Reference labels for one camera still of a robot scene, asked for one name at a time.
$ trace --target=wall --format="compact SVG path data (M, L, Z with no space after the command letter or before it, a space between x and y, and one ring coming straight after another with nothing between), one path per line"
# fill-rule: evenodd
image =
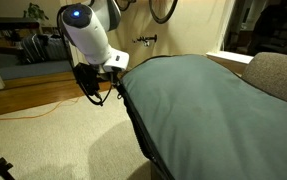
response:
M119 28L109 33L112 46L130 54L129 67L156 55L201 54L213 50L223 36L221 29L229 0L179 0L166 24L154 22L147 0L137 1L122 13ZM158 35L150 47L132 43L140 36Z
M23 11L28 8L30 2L38 4L49 17L50 20L45 21L44 25L56 26L59 0L0 0L0 17L23 17Z

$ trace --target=wooden floor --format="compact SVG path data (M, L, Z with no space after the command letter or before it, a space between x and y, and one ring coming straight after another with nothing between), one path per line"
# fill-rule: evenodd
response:
M83 96L71 72L5 81L0 90L0 114ZM108 90L109 82L100 83Z

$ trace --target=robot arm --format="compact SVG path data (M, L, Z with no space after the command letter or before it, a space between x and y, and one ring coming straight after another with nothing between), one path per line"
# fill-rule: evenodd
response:
M86 1L63 11L61 28L89 64L99 65L101 73L119 72L126 69L129 55L112 48L106 36L119 22L120 11L114 0Z

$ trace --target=orange cable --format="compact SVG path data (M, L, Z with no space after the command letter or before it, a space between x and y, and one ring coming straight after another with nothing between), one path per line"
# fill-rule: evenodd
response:
M40 114L40 115L37 115L37 116L26 116L26 117L17 117L17 118L0 118L0 121L9 121L9 120L20 120L20 119L33 119L33 118L38 118L38 117L42 117L42 116L45 116L47 114L50 114L51 112L53 112L54 110L56 110L63 102L65 101L72 101L74 102L74 104L76 104L78 101L79 101L80 97L78 97L76 99L76 101L73 101L73 100L64 100L64 101L61 101L59 102L52 110L44 113L44 114Z

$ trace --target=beige carpet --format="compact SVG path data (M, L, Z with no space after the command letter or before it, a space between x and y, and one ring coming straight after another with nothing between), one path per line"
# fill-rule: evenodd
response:
M123 99L116 97L117 91L112 90L103 107L81 97L43 117L0 121L0 155L14 165L10 173L22 180L150 179L149 163L140 151ZM35 116L56 105L0 118Z

